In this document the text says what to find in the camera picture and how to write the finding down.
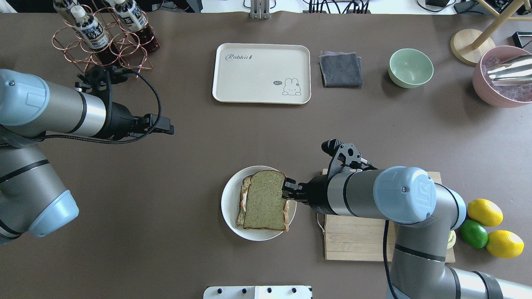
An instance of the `bread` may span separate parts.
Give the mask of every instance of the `bread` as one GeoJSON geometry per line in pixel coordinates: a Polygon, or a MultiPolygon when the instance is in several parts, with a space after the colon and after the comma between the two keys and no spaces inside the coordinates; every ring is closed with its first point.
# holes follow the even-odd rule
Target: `bread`
{"type": "Polygon", "coordinates": [[[251,177],[243,228],[288,231],[288,203],[282,197],[285,178],[273,170],[259,171],[251,177]]]}
{"type": "Polygon", "coordinates": [[[242,180],[242,187],[240,188],[240,200],[238,201],[238,216],[236,218],[236,226],[244,225],[244,215],[246,214],[246,198],[247,188],[251,184],[251,176],[247,176],[242,180]]]}

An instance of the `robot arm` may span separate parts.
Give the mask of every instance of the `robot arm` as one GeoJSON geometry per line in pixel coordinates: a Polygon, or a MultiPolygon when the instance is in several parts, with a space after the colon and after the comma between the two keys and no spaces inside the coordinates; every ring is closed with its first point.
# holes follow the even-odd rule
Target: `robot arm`
{"type": "Polygon", "coordinates": [[[158,115],[135,117],[111,100],[111,85],[127,79],[123,72],[94,67],[79,76],[83,82],[74,90],[0,70],[0,245],[26,231],[44,237],[79,214],[70,191],[36,145],[50,137],[44,136],[46,131],[108,144],[129,143],[152,132],[173,134],[160,106],[158,115]],[[117,141],[124,137],[135,139],[117,141]]]}
{"type": "Polygon", "coordinates": [[[390,274],[397,298],[532,298],[532,287],[445,266],[449,231],[466,218],[458,193],[419,168],[377,170],[353,144],[333,139],[322,149],[332,156],[327,175],[299,185],[286,179],[284,198],[323,214],[398,223],[390,274]]]}

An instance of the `folded towel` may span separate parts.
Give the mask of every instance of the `folded towel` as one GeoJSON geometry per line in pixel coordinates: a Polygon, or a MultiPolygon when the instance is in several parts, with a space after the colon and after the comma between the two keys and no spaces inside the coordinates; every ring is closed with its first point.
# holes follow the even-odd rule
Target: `folded towel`
{"type": "Polygon", "coordinates": [[[325,86],[348,87],[363,84],[362,58],[356,53],[326,51],[319,58],[325,86]]]}

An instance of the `green bowl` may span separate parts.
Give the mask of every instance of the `green bowl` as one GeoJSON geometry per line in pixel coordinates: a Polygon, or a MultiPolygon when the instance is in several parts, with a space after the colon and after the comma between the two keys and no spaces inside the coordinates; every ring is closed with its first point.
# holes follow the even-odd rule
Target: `green bowl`
{"type": "Polygon", "coordinates": [[[423,52],[407,48],[397,50],[390,57],[388,74],[395,84],[404,88],[414,88],[432,78],[434,67],[423,52]]]}

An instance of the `white bottle cap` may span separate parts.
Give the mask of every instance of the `white bottle cap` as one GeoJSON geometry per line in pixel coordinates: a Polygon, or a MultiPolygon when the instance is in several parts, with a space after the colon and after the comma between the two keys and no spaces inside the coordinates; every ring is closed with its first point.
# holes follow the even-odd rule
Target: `white bottle cap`
{"type": "Polygon", "coordinates": [[[70,13],[72,13],[74,18],[76,19],[83,18],[85,15],[87,15],[87,12],[81,5],[76,5],[73,8],[71,8],[70,13]]]}

